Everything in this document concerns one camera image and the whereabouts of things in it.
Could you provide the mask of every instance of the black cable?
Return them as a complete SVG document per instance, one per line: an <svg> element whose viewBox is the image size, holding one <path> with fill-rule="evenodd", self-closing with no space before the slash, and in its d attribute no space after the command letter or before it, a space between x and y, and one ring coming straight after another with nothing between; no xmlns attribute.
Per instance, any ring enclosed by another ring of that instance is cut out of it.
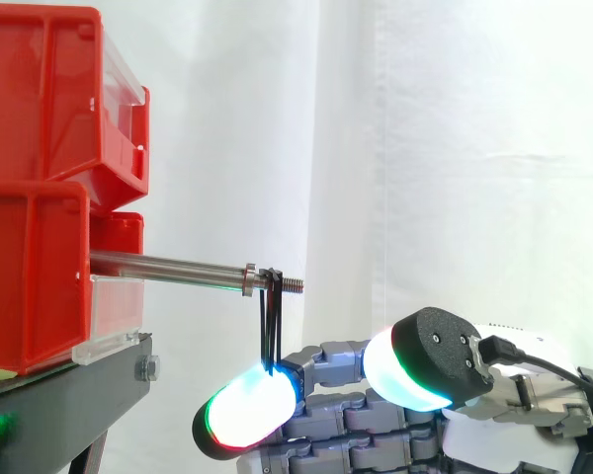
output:
<svg viewBox="0 0 593 474"><path fill-rule="evenodd" d="M270 291L268 293L268 303L270 305L269 307L269 316L270 316L270 321L269 321L269 326L270 326L270 349L268 352L268 356L269 356L269 360L270 360L270 366L268 369L268 373L272 376L273 374L273 366L275 365L275 340L277 339L276 336L276 331L277 331L277 308L275 307L274 304L274 296L275 296L276 292L275 289L273 288L272 291Z"/></svg>
<svg viewBox="0 0 593 474"><path fill-rule="evenodd" d="M543 368L544 370L548 370L551 373L555 373L556 375L559 375L560 377L568 380L574 385L577 385L585 392L588 392L593 395L593 383L578 377L577 375L569 372L568 370L564 370L562 367L558 367L557 365L549 362L548 360L534 357L533 355L525 354L525 356L523 357L523 363L529 363L531 365L535 365L536 367Z"/></svg>
<svg viewBox="0 0 593 474"><path fill-rule="evenodd" d="M259 291L260 322L261 322L261 364L264 370L266 367L266 297L264 290Z"/></svg>
<svg viewBox="0 0 593 474"><path fill-rule="evenodd" d="M277 308L277 363L281 363L281 320L282 320L282 295L284 294L284 275L277 272L279 279L277 281L277 299L275 306Z"/></svg>
<svg viewBox="0 0 593 474"><path fill-rule="evenodd" d="M528 355L525 351L518 349L513 343L499 338L498 336L490 336L478 342L478 351L484 363L494 365L495 363L502 363L504 365L512 365L514 363L528 363L536 367L548 370L569 382L577 385L585 392L593 395L593 383L583 380L577 375L568 370L558 367L557 365L544 360L543 358Z"/></svg>

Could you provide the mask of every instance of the metal screw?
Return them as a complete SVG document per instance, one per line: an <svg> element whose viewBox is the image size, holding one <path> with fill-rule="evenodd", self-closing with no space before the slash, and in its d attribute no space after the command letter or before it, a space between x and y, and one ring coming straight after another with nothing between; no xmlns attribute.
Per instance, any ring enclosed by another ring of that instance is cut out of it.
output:
<svg viewBox="0 0 593 474"><path fill-rule="evenodd" d="M145 355L138 362L139 378L143 382L155 382L160 375L160 357L158 355Z"/></svg>

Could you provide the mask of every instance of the black metal bracket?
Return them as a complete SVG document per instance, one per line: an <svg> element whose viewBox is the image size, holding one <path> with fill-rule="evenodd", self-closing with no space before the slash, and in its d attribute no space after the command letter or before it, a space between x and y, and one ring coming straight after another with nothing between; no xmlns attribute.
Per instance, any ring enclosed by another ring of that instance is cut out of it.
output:
<svg viewBox="0 0 593 474"><path fill-rule="evenodd" d="M0 420L8 420L0 436L0 474L49 474L78 462L83 452L88 457L100 436L149 392L136 365L151 348L151 336L141 335L137 346L90 365L70 363L0 382Z"/></svg>

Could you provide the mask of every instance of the threaded bolt end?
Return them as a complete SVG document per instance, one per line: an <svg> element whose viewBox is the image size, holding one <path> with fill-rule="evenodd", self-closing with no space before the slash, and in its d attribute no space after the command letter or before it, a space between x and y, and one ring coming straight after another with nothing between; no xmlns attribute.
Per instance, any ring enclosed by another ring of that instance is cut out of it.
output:
<svg viewBox="0 0 593 474"><path fill-rule="evenodd" d="M298 278L284 278L284 292L302 294L305 283Z"/></svg>

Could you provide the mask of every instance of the black fingertip cap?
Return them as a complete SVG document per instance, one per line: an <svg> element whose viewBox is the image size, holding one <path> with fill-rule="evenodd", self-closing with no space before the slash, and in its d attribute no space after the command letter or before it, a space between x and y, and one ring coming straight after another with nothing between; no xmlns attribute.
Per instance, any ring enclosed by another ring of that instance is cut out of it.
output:
<svg viewBox="0 0 593 474"><path fill-rule="evenodd" d="M492 389L474 368L468 321L439 308L424 308L398 321L391 332L397 360L420 386L461 404Z"/></svg>
<svg viewBox="0 0 593 474"><path fill-rule="evenodd" d="M233 459L246 451L246 448L237 449L233 447L223 446L217 442L207 427L207 410L209 409L209 402L205 403L196 416L191 426L191 431L194 436L194 441L198 449L211 459L217 461L227 461Z"/></svg>

